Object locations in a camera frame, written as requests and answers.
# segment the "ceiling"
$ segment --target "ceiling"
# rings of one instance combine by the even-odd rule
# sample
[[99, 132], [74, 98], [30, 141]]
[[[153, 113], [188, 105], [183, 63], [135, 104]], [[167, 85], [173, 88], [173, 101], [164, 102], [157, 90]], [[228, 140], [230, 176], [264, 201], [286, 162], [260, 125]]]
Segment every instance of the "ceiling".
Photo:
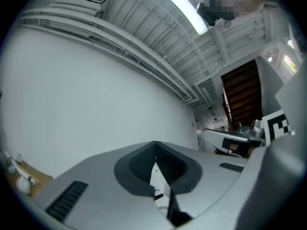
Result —
[[[202, 0], [189, 1], [197, 6]], [[236, 18], [229, 29], [221, 24], [208, 26], [209, 31], [199, 36], [170, 0], [108, 0], [104, 12], [95, 15], [96, 19], [108, 22], [107, 26], [96, 19], [77, 18], [55, 8], [41, 9], [54, 2], [29, 1], [21, 14], [24, 16], [21, 17], [22, 25], [41, 29], [53, 27], [58, 34], [63, 32], [61, 26], [69, 26], [74, 29], [66, 33], [70, 38], [92, 41], [101, 49], [114, 51], [160, 80], [198, 111], [210, 106], [222, 108], [221, 81], [211, 78], [203, 81], [207, 76], [221, 66], [229, 66], [242, 56], [248, 56], [255, 48], [264, 48], [269, 42], [289, 35], [287, 22], [278, 8]], [[53, 19], [56, 17], [79, 24]]]

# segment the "ceiling light fixture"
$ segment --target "ceiling light fixture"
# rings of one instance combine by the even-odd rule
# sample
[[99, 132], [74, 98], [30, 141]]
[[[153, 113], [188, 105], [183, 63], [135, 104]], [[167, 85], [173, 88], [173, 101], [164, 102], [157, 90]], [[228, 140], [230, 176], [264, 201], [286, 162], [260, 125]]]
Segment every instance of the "ceiling light fixture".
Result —
[[171, 0], [186, 18], [191, 22], [198, 35], [203, 35], [208, 31], [208, 28], [202, 18], [196, 13], [196, 9], [189, 0]]
[[214, 112], [214, 110], [213, 110], [212, 107], [209, 107], [209, 108], [208, 108], [208, 111], [209, 111], [209, 113], [211, 114], [211, 116], [215, 116], [215, 112]]

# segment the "ceiling beam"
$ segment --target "ceiling beam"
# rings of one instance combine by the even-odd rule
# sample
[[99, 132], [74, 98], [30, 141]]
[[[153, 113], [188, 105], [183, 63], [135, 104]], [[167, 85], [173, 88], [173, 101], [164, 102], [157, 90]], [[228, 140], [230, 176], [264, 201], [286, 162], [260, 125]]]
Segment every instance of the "ceiling beam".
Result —
[[215, 39], [215, 42], [217, 44], [217, 47], [221, 53], [221, 58], [225, 63], [228, 63], [230, 61], [228, 50], [226, 47], [225, 40], [223, 38], [223, 35], [219, 29], [219, 27], [214, 27], [211, 29], [211, 33]]
[[265, 41], [270, 42], [274, 39], [272, 14], [266, 8], [262, 9], [262, 13], [264, 18]]

